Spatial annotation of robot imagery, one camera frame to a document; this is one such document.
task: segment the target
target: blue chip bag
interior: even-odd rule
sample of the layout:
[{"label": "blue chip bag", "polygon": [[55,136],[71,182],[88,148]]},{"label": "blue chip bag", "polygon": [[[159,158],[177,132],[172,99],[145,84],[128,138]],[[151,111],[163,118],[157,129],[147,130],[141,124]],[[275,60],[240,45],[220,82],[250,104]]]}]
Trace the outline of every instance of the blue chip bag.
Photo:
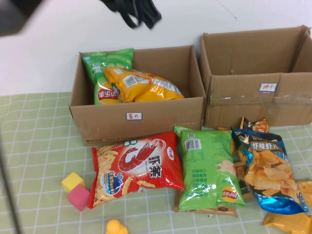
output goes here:
[{"label": "blue chip bag", "polygon": [[232,129],[232,138],[247,159],[246,186],[262,209],[282,215],[309,211],[293,177],[281,136]]}]

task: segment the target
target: table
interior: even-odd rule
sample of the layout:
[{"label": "table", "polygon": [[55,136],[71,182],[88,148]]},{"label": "table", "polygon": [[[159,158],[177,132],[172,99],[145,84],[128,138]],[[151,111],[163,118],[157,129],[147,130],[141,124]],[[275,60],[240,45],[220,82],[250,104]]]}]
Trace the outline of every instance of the table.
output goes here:
[{"label": "table", "polygon": [[[254,198],[225,215],[175,213],[174,190],[128,194],[82,213],[67,200],[61,181],[71,172],[90,189],[91,148],[84,147],[69,112],[70,93],[0,97],[1,137],[19,216],[26,234],[101,234],[118,218],[130,234],[277,234],[261,226],[266,215]],[[312,125],[272,127],[283,137],[295,179],[312,179]],[[11,233],[0,184],[0,234]]]}]

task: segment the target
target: yellow rubber duck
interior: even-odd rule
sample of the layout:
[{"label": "yellow rubber duck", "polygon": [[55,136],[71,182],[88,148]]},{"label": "yellow rubber duck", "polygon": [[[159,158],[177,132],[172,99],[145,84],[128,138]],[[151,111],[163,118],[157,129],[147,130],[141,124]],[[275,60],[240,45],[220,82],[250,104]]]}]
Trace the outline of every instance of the yellow rubber duck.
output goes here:
[{"label": "yellow rubber duck", "polygon": [[128,229],[123,226],[117,219],[111,219],[106,226],[105,234],[129,234]]}]

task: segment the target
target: lay's logo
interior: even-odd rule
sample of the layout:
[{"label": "lay's logo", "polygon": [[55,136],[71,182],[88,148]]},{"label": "lay's logo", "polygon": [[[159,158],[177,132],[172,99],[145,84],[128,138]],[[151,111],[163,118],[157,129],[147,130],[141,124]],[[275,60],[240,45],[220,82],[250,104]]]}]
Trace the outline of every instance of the lay's logo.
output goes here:
[{"label": "lay's logo", "polygon": [[238,193],[232,187],[225,187],[222,192],[222,198],[227,202],[235,202],[238,198]]}]

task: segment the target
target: pink block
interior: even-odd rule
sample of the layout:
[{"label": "pink block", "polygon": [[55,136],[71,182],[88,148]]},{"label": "pink block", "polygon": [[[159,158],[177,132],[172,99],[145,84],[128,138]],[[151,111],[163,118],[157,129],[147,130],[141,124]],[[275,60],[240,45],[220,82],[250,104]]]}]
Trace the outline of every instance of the pink block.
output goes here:
[{"label": "pink block", "polygon": [[77,185],[69,194],[67,194],[70,203],[80,211],[83,211],[87,207],[89,197],[90,192],[81,184]]}]

